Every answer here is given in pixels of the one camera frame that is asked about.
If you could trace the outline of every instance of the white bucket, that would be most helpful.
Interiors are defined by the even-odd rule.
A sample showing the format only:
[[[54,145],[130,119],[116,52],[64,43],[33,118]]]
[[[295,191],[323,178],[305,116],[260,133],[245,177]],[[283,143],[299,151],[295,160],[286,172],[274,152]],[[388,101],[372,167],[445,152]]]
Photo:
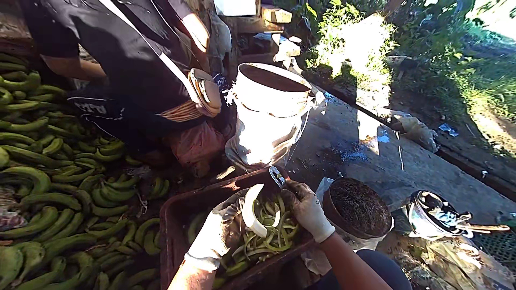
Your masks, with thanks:
[[[310,84],[302,77],[263,63],[238,66],[232,92],[237,109],[236,133],[226,156],[247,171],[285,166],[290,148],[302,134],[301,117],[312,107]]]

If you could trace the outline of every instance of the gloved hand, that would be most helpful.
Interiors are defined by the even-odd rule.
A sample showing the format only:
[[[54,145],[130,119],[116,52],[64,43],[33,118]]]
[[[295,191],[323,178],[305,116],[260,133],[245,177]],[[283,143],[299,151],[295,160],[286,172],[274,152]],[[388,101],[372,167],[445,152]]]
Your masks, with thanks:
[[[220,258],[240,240],[244,226],[240,214],[244,196],[245,191],[239,191],[213,208],[185,254],[186,261],[199,269],[218,269]]]
[[[305,183],[287,180],[281,190],[281,197],[292,207],[299,224],[314,236],[316,242],[323,242],[335,232],[335,227],[326,219],[315,193]]]

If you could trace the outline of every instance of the leaf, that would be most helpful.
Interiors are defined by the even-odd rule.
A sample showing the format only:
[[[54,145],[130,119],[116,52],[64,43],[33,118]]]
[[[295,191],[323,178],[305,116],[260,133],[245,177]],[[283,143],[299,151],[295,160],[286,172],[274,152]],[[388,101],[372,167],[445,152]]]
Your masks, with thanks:
[[[331,0],[330,4],[333,6],[340,6],[340,5],[342,5],[342,1],[341,0]]]
[[[310,12],[314,16],[314,18],[317,19],[317,12],[315,12],[315,10],[312,7],[310,7],[310,4],[308,4],[308,2],[306,2],[306,5],[308,12]]]

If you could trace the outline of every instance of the pink plastic bag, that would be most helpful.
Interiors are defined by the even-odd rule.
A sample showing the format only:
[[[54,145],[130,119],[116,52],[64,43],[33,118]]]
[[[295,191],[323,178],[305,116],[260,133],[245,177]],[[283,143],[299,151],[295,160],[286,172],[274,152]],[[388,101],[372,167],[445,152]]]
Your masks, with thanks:
[[[209,171],[209,162],[224,150],[223,135],[210,123],[204,122],[179,134],[165,138],[179,163],[190,168],[196,177],[203,177]]]

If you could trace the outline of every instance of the forearm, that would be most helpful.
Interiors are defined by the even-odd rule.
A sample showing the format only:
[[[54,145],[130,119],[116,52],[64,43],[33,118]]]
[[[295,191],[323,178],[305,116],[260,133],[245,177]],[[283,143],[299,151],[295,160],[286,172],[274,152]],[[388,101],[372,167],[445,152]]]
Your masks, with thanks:
[[[333,233],[320,244],[342,290],[392,290],[342,238]]]
[[[98,63],[89,62],[80,58],[60,58],[41,56],[48,67],[56,74],[78,78],[82,80],[93,80],[106,77],[106,73]]]
[[[168,290],[211,290],[214,279],[215,271],[201,270],[183,261]]]

